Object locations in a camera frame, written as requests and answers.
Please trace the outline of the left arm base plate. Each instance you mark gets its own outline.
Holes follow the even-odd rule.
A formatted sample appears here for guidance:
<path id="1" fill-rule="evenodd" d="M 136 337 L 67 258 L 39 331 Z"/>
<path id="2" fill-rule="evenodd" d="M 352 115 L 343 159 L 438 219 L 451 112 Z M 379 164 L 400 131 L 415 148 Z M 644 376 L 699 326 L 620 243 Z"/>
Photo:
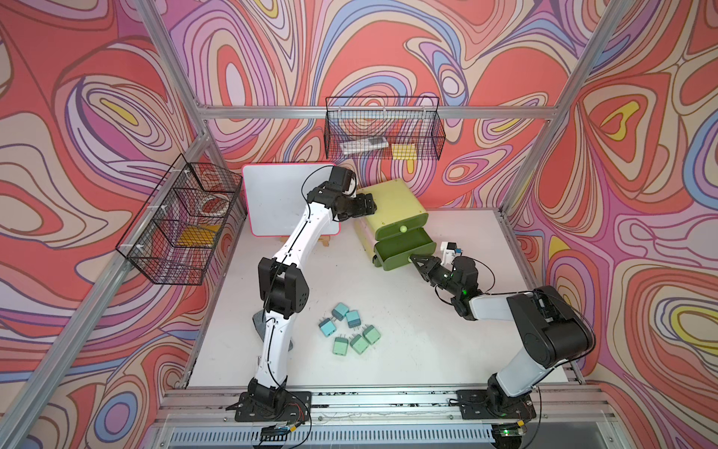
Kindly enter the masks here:
<path id="1" fill-rule="evenodd" d="M 234 404 L 234 419 L 239 423 L 286 422 L 304 423 L 309 420 L 312 392 L 270 392 L 268 395 L 244 392 Z"/>

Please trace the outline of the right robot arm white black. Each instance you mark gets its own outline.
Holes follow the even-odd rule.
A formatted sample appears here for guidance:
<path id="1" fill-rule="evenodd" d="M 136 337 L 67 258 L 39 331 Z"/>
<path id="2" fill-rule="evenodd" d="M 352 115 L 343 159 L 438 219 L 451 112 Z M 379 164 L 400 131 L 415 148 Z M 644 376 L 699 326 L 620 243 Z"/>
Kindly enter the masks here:
<path id="1" fill-rule="evenodd" d="M 487 382 L 488 401 L 497 408 L 526 397 L 555 368 L 595 348 L 592 327 L 549 285 L 493 294 L 480 290 L 474 258 L 458 256 L 449 268 L 437 256 L 413 254 L 409 261 L 436 291 L 451 295 L 447 303 L 461 318 L 514 323 L 523 347 Z"/>

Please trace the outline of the yellow green drawer cabinet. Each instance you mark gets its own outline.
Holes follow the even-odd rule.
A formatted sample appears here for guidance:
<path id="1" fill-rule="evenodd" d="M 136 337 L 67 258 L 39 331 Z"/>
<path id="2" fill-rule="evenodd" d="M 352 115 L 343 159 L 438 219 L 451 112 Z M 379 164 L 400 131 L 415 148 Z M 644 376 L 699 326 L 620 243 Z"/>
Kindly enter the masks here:
<path id="1" fill-rule="evenodd" d="M 381 215 L 406 217 L 427 213 L 419 199 L 411 192 L 405 181 L 396 179 L 385 181 L 359 190 L 360 194 L 372 194 L 377 205 L 374 215 L 368 215 L 353 222 L 355 233 L 362 244 L 369 261 L 373 264 L 376 221 Z"/>

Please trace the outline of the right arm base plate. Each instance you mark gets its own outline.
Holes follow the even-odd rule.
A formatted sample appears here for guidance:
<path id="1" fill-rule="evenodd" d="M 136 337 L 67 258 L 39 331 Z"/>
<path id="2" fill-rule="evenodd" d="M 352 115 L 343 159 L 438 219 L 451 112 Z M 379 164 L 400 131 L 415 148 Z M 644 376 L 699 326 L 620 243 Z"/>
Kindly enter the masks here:
<path id="1" fill-rule="evenodd" d="M 459 408 L 464 420 L 528 422 L 538 416 L 529 394 L 512 398 L 494 388 L 458 390 L 451 404 Z"/>

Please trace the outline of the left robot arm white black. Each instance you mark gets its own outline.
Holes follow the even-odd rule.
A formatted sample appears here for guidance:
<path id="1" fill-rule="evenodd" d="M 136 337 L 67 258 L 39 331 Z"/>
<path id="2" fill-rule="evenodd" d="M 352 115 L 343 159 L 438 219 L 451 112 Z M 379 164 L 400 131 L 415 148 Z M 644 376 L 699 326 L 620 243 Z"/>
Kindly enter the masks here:
<path id="1" fill-rule="evenodd" d="M 255 390 L 275 392 L 285 389 L 295 318 L 310 298 L 303 266 L 325 226 L 372 215 L 377 210 L 372 194 L 350 195 L 317 187 L 310 192 L 305 211 L 288 241 L 274 256 L 260 260 L 258 275 L 265 338 L 258 368 L 252 378 Z"/>

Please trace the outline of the green top drawer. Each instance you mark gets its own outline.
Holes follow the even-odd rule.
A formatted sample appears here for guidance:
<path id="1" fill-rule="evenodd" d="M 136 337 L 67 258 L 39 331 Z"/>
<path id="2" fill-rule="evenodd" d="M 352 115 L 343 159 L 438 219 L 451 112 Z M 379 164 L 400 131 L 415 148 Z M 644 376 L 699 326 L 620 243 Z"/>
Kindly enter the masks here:
<path id="1" fill-rule="evenodd" d="M 428 213 L 420 213 L 406 217 L 384 216 L 375 223 L 374 238 L 377 241 L 404 235 L 409 231 L 423 227 L 428 221 Z"/>

